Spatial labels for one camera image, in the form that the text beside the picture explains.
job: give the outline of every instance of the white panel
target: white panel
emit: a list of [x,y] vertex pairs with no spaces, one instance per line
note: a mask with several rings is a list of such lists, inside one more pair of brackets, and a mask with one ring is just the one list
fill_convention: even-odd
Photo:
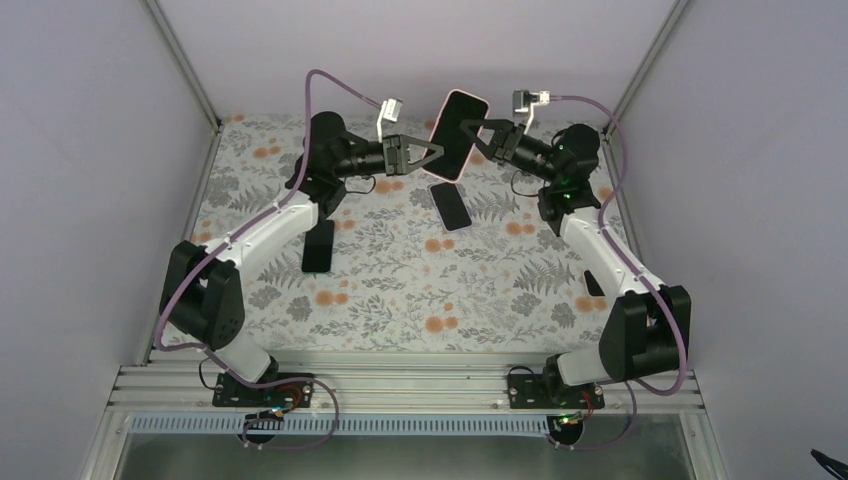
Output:
[[209,128],[141,2],[0,9],[4,478],[76,478]]
[[[674,0],[160,3],[219,114],[301,112],[303,77],[323,68],[377,100],[403,98],[406,116],[434,117],[452,88],[498,116],[520,88],[613,108]],[[321,108],[367,112],[335,87],[318,91]],[[606,123],[584,105],[540,111],[551,117]]]
[[694,2],[625,117],[640,244],[692,294],[732,478],[848,461],[846,25],[846,2]]

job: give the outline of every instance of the black smartphone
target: black smartphone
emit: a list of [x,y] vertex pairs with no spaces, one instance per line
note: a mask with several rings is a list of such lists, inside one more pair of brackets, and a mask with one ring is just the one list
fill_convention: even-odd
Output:
[[430,187],[430,195],[433,196],[433,202],[436,204],[439,216],[442,217],[445,230],[452,232],[471,226],[471,215],[468,214],[468,209],[465,208],[456,185],[453,183],[433,185]]
[[303,243],[303,261],[300,270],[303,273],[327,273],[333,260],[333,237],[336,222],[322,220],[312,230],[306,232]]
[[[445,154],[421,168],[446,182],[458,182],[474,146],[474,142],[459,128],[459,123],[482,120],[488,112],[489,103],[482,98],[462,90],[451,90],[430,135],[430,141],[444,147]],[[424,156],[432,154],[433,151],[428,150]]]

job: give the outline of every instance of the gray fern print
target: gray fern print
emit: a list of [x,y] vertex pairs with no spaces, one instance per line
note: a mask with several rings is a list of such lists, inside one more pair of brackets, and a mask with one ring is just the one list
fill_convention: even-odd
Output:
[[571,266],[568,264],[563,266],[560,260],[557,260],[556,264],[547,259],[542,259],[541,263],[529,260],[521,269],[513,286],[548,295],[551,292],[558,293],[563,285],[571,285],[572,280],[575,280],[575,276],[571,273]]
[[312,306],[309,304],[308,297],[297,297],[289,303],[286,308],[286,313],[289,314],[295,322],[305,322],[309,320],[309,315],[312,314]]
[[291,258],[285,253],[272,260],[259,274],[259,280],[286,288],[300,287],[306,278],[300,271],[300,259]]
[[277,192],[276,188],[268,185],[264,188],[251,186],[230,203],[230,208],[245,213],[258,212],[271,204],[271,201],[277,197]]
[[513,312],[529,317],[533,313],[533,309],[541,305],[542,301],[535,295],[522,293],[520,297],[512,300],[510,310]]
[[283,294],[276,288],[266,286],[262,287],[262,289],[258,292],[252,292],[250,294],[250,300],[248,300],[247,303],[260,310],[265,310],[271,302],[282,296]]

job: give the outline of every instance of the leaf print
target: leaf print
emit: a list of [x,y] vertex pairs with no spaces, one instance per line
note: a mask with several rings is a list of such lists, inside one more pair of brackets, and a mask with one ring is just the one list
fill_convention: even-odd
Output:
[[394,220],[403,215],[404,211],[399,208],[381,208],[376,212],[371,211],[366,213],[365,218],[370,220]]
[[331,320],[326,325],[318,324],[309,329],[309,333],[321,336],[346,337],[356,332],[356,325],[351,322],[337,322]]
[[280,155],[280,160],[278,162],[280,165],[280,177],[289,179],[294,175],[295,162],[297,162],[297,159],[300,158],[300,156],[301,155],[298,153],[284,153]]
[[394,320],[392,310],[379,295],[372,295],[367,300],[356,302],[355,305],[348,307],[348,311],[353,320],[362,321],[362,338],[382,332]]
[[493,328],[458,328],[456,330],[462,338],[474,339],[478,344],[481,343],[503,343],[506,336],[498,335]]
[[408,265],[406,263],[395,260],[394,258],[374,258],[371,262],[363,262],[359,265],[350,269],[350,273],[352,275],[359,275],[361,273],[391,273],[394,275],[398,272],[398,270],[404,268],[413,268],[412,265]]
[[595,327],[594,330],[586,330],[580,334],[580,340],[584,342],[597,343],[601,340],[601,333],[603,333],[603,327]]
[[465,178],[470,178],[474,180],[479,180],[489,186],[502,186],[504,185],[504,181],[500,177],[496,177],[494,175],[489,175],[488,173],[481,172],[470,172],[468,170],[463,174]]
[[239,198],[230,203],[230,208],[239,212],[253,213],[268,207],[271,200],[276,198],[278,190],[270,185],[264,185],[264,187],[263,190],[256,185],[251,185],[249,190],[239,193]]
[[551,320],[557,322],[562,328],[574,328],[576,318],[571,305],[565,302],[554,305],[553,310],[551,310]]
[[418,292],[418,293],[407,293],[406,300],[411,303],[420,303],[427,302],[427,306],[438,305],[440,303],[445,303],[448,300],[448,297],[453,295],[454,292],[448,292],[446,290],[438,290],[439,293],[433,293],[432,291]]
[[456,271],[456,264],[448,265],[447,267],[442,269],[442,273],[439,274],[439,278],[451,278],[452,272]]
[[521,260],[536,253],[539,253],[539,247],[509,247],[506,252],[498,258],[498,262],[502,262],[504,260]]
[[456,254],[463,258],[469,258],[475,262],[494,262],[498,260],[498,256],[489,253],[483,248],[461,248],[456,250]]
[[513,312],[529,317],[533,313],[533,309],[542,303],[535,295],[530,293],[522,293],[520,297],[512,299],[512,306],[509,307]]
[[425,210],[436,208],[436,205],[433,204],[433,196],[425,188],[412,189],[409,192],[409,203],[413,207],[419,207]]
[[367,245],[369,251],[374,254],[383,253],[395,244],[395,234],[382,220],[374,222],[373,225],[365,225],[356,230],[356,239],[361,244]]
[[478,193],[468,202],[468,213],[481,220],[503,220],[507,214],[516,210],[518,203],[509,192],[491,192],[491,195]]
[[232,149],[236,156],[240,156],[248,149],[248,147],[250,147],[250,142],[253,141],[253,137],[251,137],[249,133],[241,132],[234,128],[225,128],[227,129],[227,133],[224,135],[224,138],[221,139],[221,145],[218,147],[218,151],[227,152]]
[[545,249],[553,249],[555,252],[562,252],[566,249],[565,242],[562,238],[554,235],[550,229],[543,228],[536,234],[536,241]]
[[271,304],[274,300],[283,296],[279,290],[274,287],[265,286],[259,289],[259,291],[253,292],[250,294],[250,300],[247,303],[257,307],[260,310],[265,310],[268,305]]
[[527,343],[528,340],[538,338],[540,335],[546,336],[550,333],[554,333],[554,332],[551,332],[550,329],[546,326],[542,326],[542,327],[518,327],[518,330],[515,332],[515,334],[512,336],[512,338],[510,338],[509,340],[506,341],[506,343],[510,343],[510,342]]
[[270,132],[270,131],[273,131],[273,130],[276,130],[277,128],[279,128],[279,126],[274,122],[262,121],[262,120],[259,120],[259,121],[257,121],[257,120],[246,120],[246,121],[242,122],[242,125],[244,125],[247,128],[250,128],[252,130],[259,131],[259,132]]
[[297,297],[289,303],[286,308],[286,313],[291,315],[295,322],[305,322],[312,314],[312,307],[309,305],[309,297]]
[[290,258],[285,253],[268,263],[268,266],[259,274],[259,280],[291,288],[297,285],[300,288],[307,276],[300,271],[300,259]]
[[238,190],[238,178],[229,175],[209,177],[206,184],[206,203],[213,207],[223,207],[230,203],[230,192]]
[[402,290],[406,287],[406,282],[401,282],[394,277],[366,278],[362,280],[362,284],[368,288],[377,288],[381,292],[388,290]]
[[571,273],[571,267],[563,267],[561,260],[557,260],[555,265],[543,258],[542,263],[528,260],[528,265],[521,269],[512,286],[539,294],[544,292],[548,295],[551,291],[558,293],[560,287],[564,284],[571,285],[571,281],[575,279],[574,274]]

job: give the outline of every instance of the floral tablecloth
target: floral tablecloth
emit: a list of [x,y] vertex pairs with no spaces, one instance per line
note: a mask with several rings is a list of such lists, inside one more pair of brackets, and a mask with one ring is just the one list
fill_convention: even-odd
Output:
[[[375,138],[373,117],[345,119]],[[562,123],[540,122],[549,139]],[[388,133],[427,139],[432,121],[406,119]],[[301,155],[301,116],[227,119],[193,241],[202,244],[268,205]],[[591,177],[611,192],[605,159]],[[336,222],[332,271],[300,271],[303,235],[259,271],[242,272],[245,328],[272,350],[562,352],[596,343],[609,313],[590,297],[580,255],[540,218],[535,198],[509,187],[514,170],[475,153],[459,183],[474,224],[447,232],[423,172],[378,177],[368,195],[348,195]],[[516,176],[519,192],[540,182]],[[348,189],[365,189],[356,179]],[[609,223],[624,238],[615,204]],[[188,338],[168,327],[166,343]]]

